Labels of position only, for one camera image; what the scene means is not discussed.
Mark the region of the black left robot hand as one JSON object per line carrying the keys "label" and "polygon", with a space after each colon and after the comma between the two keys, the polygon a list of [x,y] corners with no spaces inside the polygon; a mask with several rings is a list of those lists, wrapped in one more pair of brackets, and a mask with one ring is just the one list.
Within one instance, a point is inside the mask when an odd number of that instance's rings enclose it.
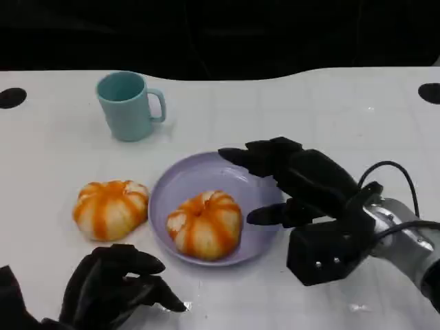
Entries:
{"label": "black left robot hand", "polygon": [[165,269],[134,245],[97,247],[71,276],[58,320],[73,329],[117,329],[140,306],[185,312],[185,304],[159,275]]}

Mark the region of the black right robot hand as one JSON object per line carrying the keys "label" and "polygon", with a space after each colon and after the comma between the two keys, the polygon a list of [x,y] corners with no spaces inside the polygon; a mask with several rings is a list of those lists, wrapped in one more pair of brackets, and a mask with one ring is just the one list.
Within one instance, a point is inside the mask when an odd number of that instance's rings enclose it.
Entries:
{"label": "black right robot hand", "polygon": [[286,137],[248,142],[244,149],[220,148],[218,154],[257,177],[271,177],[287,194],[284,203],[257,208],[246,221],[255,226],[281,224],[296,241],[345,239],[366,242],[373,223],[355,202],[356,181],[331,158]]}

